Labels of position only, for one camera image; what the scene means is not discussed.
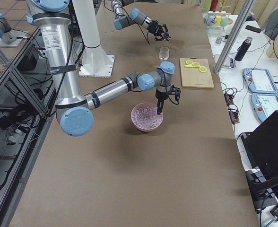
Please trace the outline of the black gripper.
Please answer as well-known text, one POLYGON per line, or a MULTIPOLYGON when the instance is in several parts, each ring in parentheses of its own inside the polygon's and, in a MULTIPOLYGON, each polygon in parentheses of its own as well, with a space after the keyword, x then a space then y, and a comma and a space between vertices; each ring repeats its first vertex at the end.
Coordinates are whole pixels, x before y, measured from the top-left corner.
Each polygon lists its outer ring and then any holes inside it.
POLYGON ((181 89, 178 87, 175 87, 174 85, 157 86, 157 88, 156 88, 156 98, 157 98, 157 112, 156 113, 157 113, 157 115, 160 115, 162 113, 165 100, 170 99, 170 101, 174 105, 178 105, 180 96, 181 96, 181 89), (174 96, 175 102, 172 101, 170 96, 174 96))
POLYGON ((147 26, 147 30, 154 35, 155 41, 169 40, 166 24, 160 25, 157 20, 151 20, 147 26))

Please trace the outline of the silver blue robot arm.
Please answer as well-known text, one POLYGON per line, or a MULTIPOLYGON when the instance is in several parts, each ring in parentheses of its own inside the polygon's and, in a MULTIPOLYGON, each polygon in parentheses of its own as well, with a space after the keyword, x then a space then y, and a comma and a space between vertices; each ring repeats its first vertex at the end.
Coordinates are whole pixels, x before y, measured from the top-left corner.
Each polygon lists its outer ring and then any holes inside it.
POLYGON ((133 24, 137 24, 145 28, 148 33, 155 37, 155 41, 169 40, 171 37, 166 24, 159 24, 157 20, 153 20, 138 8, 133 8, 131 13, 127 13, 123 7, 136 2, 135 0, 112 0, 111 7, 115 14, 114 26, 117 30, 122 30, 133 24))
POLYGON ((108 78, 114 63, 114 56, 102 49, 92 1, 29 0, 26 4, 28 22, 41 30, 56 89, 56 118, 66 134, 77 137, 88 133, 94 124, 93 109, 137 87, 156 89, 159 114, 171 96, 173 104, 179 103, 181 90, 171 83, 175 66, 169 61, 152 72, 134 72, 82 94, 79 74, 108 78))

